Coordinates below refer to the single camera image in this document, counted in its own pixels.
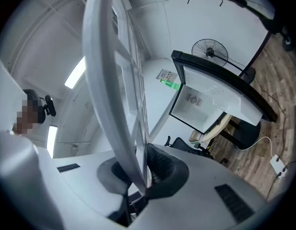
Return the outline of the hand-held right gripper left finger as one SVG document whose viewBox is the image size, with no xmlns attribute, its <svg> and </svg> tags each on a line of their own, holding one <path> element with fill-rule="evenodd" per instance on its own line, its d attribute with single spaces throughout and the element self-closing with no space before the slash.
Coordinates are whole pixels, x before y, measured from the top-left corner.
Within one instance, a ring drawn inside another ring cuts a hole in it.
<svg viewBox="0 0 296 230">
<path fill-rule="evenodd" d="M 53 159 L 67 185 L 90 209 L 122 225 L 131 224 L 131 179 L 112 151 Z"/>
</svg>

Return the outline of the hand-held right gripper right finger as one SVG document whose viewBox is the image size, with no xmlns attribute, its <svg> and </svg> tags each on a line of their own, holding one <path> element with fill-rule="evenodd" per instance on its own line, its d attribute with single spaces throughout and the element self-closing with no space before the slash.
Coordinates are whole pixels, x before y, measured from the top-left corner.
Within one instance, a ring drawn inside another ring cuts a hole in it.
<svg viewBox="0 0 296 230">
<path fill-rule="evenodd" d="M 135 230 L 255 229 L 263 196 L 220 163 L 170 147 L 148 145 L 153 184 Z"/>
</svg>

